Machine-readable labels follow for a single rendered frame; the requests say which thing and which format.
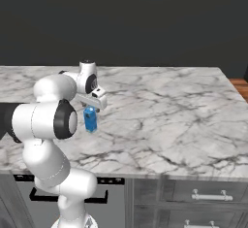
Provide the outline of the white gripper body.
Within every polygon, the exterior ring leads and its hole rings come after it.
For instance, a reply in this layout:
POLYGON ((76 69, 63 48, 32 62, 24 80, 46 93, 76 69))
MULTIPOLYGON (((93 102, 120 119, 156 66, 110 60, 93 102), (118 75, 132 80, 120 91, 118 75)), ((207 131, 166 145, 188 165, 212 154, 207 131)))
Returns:
POLYGON ((107 96, 104 95, 102 97, 89 97, 86 95, 78 94, 77 99, 86 106, 93 106, 96 109, 104 110, 107 105, 107 96))

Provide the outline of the grey dishwasher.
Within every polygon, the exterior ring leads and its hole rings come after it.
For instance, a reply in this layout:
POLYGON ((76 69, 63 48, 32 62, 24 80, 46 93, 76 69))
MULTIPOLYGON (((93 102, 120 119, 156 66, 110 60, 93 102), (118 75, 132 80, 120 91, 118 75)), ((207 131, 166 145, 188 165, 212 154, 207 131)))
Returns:
MULTIPOLYGON (((35 187, 37 195, 57 195, 37 188, 33 175, 14 175, 14 178, 35 223, 35 227, 50 228, 59 217, 57 202, 33 202, 29 199, 29 194, 32 188, 35 187)), ((108 202, 106 204, 85 203, 85 207, 97 221, 99 228, 125 228, 124 184, 124 179, 98 178, 97 189, 92 197, 103 198, 105 192, 108 191, 108 202)))

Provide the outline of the narrow grey drawer front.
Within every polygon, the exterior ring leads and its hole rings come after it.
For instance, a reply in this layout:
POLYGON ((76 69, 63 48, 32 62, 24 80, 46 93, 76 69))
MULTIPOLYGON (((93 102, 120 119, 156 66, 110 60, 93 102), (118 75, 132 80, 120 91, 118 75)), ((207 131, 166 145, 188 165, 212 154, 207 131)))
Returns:
POLYGON ((134 198, 136 204, 154 204, 159 200, 157 179, 136 179, 134 198))

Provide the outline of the grey cupboard panel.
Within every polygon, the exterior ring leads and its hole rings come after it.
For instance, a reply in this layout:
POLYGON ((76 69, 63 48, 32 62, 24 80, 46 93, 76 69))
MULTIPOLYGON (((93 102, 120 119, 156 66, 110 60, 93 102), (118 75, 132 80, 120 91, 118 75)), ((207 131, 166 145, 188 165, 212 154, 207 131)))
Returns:
POLYGON ((12 228, 35 228, 12 174, 0 174, 0 200, 10 216, 8 222, 12 228))

